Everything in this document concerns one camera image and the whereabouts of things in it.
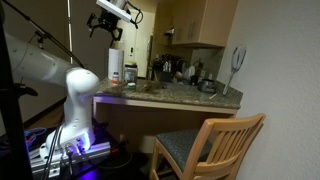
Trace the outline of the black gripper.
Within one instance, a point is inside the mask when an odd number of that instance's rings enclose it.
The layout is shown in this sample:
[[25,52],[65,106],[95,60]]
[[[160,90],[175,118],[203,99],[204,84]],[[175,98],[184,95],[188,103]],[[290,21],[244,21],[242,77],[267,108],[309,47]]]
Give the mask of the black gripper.
[[89,37],[90,38],[92,37],[94,30],[98,27],[101,27],[102,29],[104,29],[108,32],[111,32],[112,41],[111,41],[110,46],[113,46],[116,41],[121,40],[123,29],[117,28],[117,23],[118,23],[119,18],[116,15],[114,15],[106,10],[102,10],[101,14],[98,18],[98,24],[96,24],[96,25],[92,24],[92,21],[94,19],[97,19],[97,16],[94,13],[91,13],[88,20],[87,20],[87,23],[86,23],[89,28],[89,32],[90,32]]

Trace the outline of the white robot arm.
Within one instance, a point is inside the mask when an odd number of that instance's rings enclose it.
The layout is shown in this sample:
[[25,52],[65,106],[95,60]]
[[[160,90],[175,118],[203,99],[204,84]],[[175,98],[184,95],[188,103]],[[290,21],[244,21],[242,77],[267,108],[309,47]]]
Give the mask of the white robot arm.
[[92,71],[75,66],[43,49],[4,32],[12,70],[35,81],[58,85],[66,90],[64,122],[49,134],[39,148],[42,159],[66,157],[68,149],[75,154],[109,150],[109,143],[95,145],[92,125],[94,95],[101,85]]

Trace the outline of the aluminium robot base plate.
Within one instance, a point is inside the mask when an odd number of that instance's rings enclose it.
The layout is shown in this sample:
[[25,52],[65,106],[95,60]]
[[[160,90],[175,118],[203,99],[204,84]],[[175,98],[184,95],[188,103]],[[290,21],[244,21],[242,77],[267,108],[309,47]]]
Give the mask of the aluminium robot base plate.
[[68,144],[63,148],[47,151],[42,145],[29,153],[32,173],[42,174],[45,178],[57,177],[63,167],[73,170],[76,164],[107,157],[110,150],[109,142],[92,145],[88,150],[84,150],[80,145]]

